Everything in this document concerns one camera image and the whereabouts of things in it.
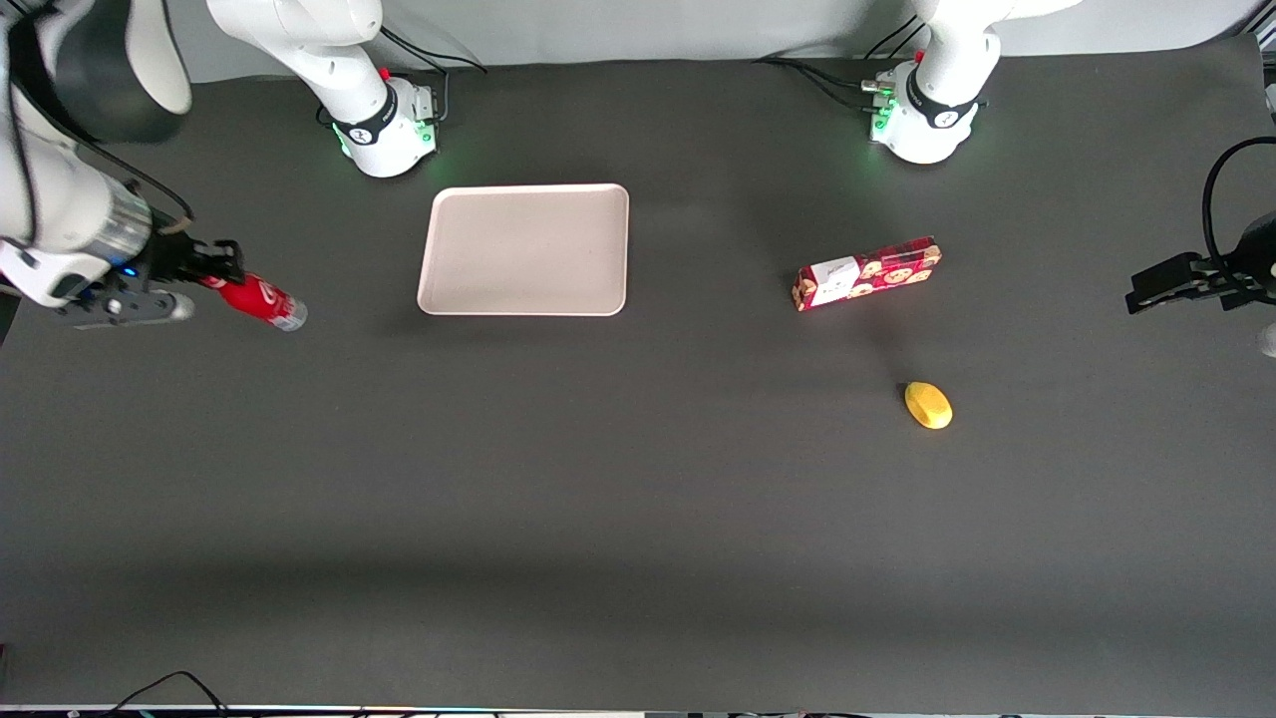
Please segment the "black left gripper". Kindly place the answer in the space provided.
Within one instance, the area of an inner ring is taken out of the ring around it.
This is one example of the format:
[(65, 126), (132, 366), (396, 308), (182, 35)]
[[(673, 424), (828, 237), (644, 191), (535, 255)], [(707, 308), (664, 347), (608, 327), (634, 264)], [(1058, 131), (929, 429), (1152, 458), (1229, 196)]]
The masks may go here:
[(1213, 296), (1220, 301), (1273, 301), (1275, 212), (1252, 221), (1236, 246), (1219, 259), (1222, 268), (1212, 281), (1208, 281), (1212, 264), (1196, 251), (1180, 253), (1137, 272), (1125, 295), (1125, 310), (1137, 315), (1154, 306)]

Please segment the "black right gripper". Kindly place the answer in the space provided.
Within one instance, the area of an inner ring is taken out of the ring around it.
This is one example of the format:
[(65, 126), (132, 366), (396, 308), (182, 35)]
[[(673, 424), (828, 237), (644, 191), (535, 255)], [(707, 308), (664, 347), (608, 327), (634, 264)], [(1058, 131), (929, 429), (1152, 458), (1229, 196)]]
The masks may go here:
[(186, 232), (151, 232), (145, 249), (129, 261), (129, 286), (147, 289), (154, 283), (204, 284), (209, 289), (245, 283), (242, 249), (235, 240), (204, 242)]

